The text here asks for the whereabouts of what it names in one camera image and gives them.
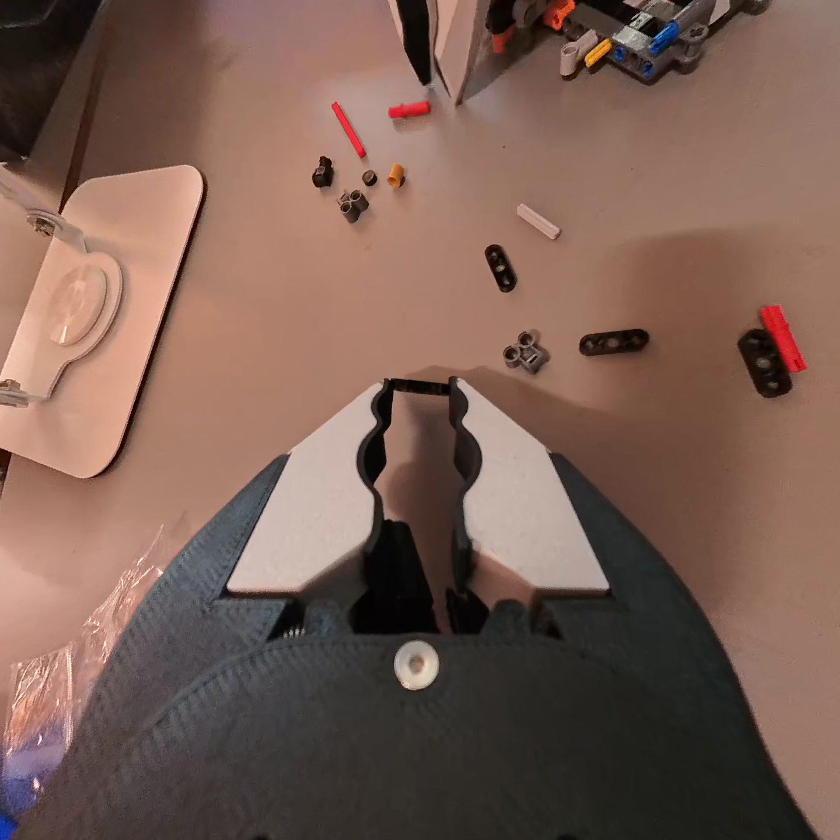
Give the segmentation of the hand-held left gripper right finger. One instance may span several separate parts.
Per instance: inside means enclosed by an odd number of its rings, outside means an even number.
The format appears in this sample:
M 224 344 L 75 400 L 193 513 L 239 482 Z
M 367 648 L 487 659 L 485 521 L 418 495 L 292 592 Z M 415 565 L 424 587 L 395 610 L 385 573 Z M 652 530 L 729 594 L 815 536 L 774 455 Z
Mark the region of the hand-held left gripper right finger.
M 550 451 L 466 380 L 449 381 L 455 589 L 480 601 L 604 597 L 609 584 Z

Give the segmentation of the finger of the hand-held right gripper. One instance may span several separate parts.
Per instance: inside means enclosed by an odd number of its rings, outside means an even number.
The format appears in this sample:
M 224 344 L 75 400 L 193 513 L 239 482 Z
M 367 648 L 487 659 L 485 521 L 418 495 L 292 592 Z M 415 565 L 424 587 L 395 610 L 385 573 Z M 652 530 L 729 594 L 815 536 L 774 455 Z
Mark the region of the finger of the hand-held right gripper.
M 438 30 L 437 1 L 388 1 L 397 37 L 421 85 L 435 79 Z
M 491 1 L 436 2 L 434 69 L 454 106 L 474 97 L 509 69 L 495 54 L 486 27 Z

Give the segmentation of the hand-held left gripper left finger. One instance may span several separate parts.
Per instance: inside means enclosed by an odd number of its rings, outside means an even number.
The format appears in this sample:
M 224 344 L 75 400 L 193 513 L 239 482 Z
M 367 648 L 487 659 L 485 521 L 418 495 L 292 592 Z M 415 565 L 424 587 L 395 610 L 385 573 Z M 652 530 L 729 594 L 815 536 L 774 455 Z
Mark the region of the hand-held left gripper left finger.
M 374 384 L 288 454 L 227 581 L 234 596 L 359 599 L 382 535 L 393 387 Z

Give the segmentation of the multicoloured lego assembly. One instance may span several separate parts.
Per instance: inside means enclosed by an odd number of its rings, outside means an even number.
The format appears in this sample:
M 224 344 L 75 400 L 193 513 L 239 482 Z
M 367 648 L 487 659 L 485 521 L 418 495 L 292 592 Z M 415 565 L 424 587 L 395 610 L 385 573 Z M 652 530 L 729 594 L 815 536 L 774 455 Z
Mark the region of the multicoloured lego assembly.
M 735 14 L 762 14 L 769 1 L 499 1 L 485 28 L 503 53 L 520 32 L 543 26 L 564 37 L 560 76 L 613 64 L 651 84 L 671 68 L 693 71 L 711 31 Z

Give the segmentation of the red lego axle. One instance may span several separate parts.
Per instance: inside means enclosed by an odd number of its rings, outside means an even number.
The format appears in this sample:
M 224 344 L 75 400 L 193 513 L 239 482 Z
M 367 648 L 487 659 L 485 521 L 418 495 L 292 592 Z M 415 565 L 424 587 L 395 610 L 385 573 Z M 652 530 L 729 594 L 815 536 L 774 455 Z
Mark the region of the red lego axle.
M 331 110 L 338 120 L 342 131 L 351 143 L 354 152 L 361 160 L 364 160 L 366 158 L 366 149 L 361 141 L 361 138 L 355 131 L 352 122 L 337 101 L 333 101 L 331 103 Z

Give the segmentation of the light grey lego axle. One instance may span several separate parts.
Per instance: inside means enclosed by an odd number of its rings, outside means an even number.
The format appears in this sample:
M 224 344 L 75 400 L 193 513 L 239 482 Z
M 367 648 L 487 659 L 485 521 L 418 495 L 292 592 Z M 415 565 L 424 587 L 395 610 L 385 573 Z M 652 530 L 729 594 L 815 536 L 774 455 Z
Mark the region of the light grey lego axle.
M 526 224 L 537 230 L 542 236 L 555 241 L 561 235 L 561 228 L 548 218 L 533 210 L 529 205 L 520 203 L 516 215 Z

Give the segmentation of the white book stand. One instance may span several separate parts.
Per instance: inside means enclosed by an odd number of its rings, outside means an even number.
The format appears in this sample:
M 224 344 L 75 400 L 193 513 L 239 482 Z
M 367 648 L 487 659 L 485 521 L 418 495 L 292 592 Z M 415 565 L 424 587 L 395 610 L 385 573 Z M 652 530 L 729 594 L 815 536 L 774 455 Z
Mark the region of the white book stand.
M 121 449 L 205 193 L 190 165 L 82 183 L 59 213 L 2 165 L 49 241 L 7 350 L 2 450 L 79 479 Z

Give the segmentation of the clear plastic bag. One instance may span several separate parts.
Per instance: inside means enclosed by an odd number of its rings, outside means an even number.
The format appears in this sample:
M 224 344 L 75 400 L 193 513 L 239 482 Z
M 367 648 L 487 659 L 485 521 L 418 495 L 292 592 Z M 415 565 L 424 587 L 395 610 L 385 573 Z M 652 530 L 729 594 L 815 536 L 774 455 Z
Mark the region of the clear plastic bag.
M 68 644 L 12 666 L 2 761 L 8 751 L 41 744 L 58 744 L 65 757 L 96 680 L 169 563 L 171 546 L 170 534 L 159 527 L 150 547 L 122 572 Z

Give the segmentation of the blue plastic bin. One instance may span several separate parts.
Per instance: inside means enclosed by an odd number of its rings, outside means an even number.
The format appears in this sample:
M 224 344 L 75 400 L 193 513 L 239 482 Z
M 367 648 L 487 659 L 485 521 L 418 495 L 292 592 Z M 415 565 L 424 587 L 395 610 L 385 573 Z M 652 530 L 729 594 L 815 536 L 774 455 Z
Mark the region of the blue plastic bin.
M 14 834 L 35 805 L 63 758 L 58 744 L 28 745 L 3 756 L 1 772 L 1 838 Z

